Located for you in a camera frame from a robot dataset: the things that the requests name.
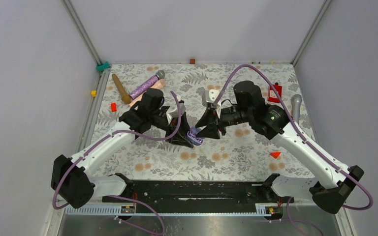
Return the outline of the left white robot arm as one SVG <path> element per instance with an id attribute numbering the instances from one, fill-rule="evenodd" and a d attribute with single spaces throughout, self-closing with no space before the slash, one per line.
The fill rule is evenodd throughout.
<path id="1" fill-rule="evenodd" d="M 164 94 L 150 88 L 99 139 L 76 154 L 58 156 L 53 164 L 52 206 L 62 209 L 84 206 L 89 200 L 114 195 L 119 201 L 132 198 L 133 189 L 120 174 L 96 177 L 96 170 L 114 153 L 139 137 L 153 141 L 193 147 L 187 137 L 189 124 L 185 102 L 171 93 L 174 103 L 164 105 Z"/>

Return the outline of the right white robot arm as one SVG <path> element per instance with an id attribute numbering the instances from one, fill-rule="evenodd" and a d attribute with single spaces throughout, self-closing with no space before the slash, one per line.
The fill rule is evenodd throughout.
<path id="1" fill-rule="evenodd" d="M 270 175 L 264 182 L 262 195 L 266 201 L 280 197 L 313 201 L 325 212 L 336 214 L 363 177 L 357 165 L 349 167 L 334 158 L 309 138 L 290 115 L 277 105 L 265 102 L 259 86 L 251 81 L 238 82 L 234 88 L 236 104 L 222 108 L 219 91 L 206 90 L 202 103 L 206 110 L 196 124 L 199 138 L 220 139 L 228 126 L 248 123 L 258 134 L 283 147 L 299 160 L 313 178 L 292 178 Z"/>

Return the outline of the purple earbud case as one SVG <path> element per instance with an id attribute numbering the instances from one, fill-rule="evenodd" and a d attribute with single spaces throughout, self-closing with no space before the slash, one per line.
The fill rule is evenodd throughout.
<path id="1" fill-rule="evenodd" d="M 197 134 L 200 132 L 201 130 L 199 128 L 196 128 L 196 127 L 191 127 L 190 130 L 187 132 L 187 137 L 189 138 L 189 140 L 191 141 L 191 143 L 194 145 L 194 146 L 200 146 L 203 144 L 203 138 L 199 138 L 197 136 Z"/>

